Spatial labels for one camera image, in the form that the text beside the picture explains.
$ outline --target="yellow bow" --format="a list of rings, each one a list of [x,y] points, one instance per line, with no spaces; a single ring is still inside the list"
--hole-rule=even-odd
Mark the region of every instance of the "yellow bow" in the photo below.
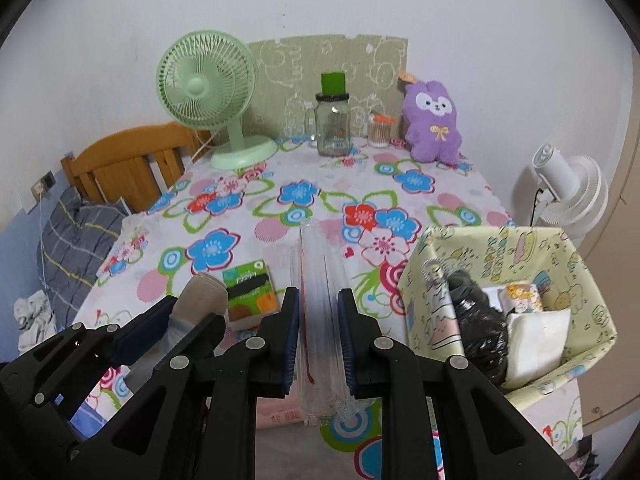
[[[449,129],[446,126],[439,127],[435,124],[430,128],[432,134],[436,134],[436,140],[446,140],[445,136],[449,133]]]

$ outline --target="purple plush toy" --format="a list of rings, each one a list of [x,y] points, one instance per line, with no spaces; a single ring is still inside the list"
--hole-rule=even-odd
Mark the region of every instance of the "purple plush toy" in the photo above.
[[[402,113],[409,123],[405,140],[412,146],[411,156],[418,162],[459,163],[462,138],[456,128],[456,107],[444,85],[415,80],[405,92]]]

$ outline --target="storage box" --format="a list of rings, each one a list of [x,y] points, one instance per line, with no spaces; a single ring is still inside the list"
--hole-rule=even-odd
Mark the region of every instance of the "storage box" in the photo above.
[[[444,361],[464,355],[446,281],[423,276],[466,269],[481,287],[535,283],[545,310],[571,309],[561,365],[506,397],[519,410],[585,373],[616,341],[607,305],[567,235],[555,228],[429,227],[407,263],[398,288],[406,309],[409,346],[417,355]]]

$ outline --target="white wall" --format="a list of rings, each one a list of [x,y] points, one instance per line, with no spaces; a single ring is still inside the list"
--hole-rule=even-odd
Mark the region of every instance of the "white wall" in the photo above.
[[[618,163],[631,45],[603,0],[34,0],[0,50],[4,196],[13,179],[26,197],[69,150],[166,121],[156,65],[198,28],[247,42],[408,37],[408,69],[448,86],[463,151],[520,220],[534,190],[521,174],[543,141],[594,156],[609,176]]]

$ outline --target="fan base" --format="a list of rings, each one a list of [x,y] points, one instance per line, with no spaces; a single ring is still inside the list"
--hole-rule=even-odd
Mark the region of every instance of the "fan base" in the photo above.
[[[242,150],[232,150],[229,142],[216,148],[211,155],[211,167],[215,170],[246,168],[266,160],[277,151],[278,145],[269,137],[245,137]]]

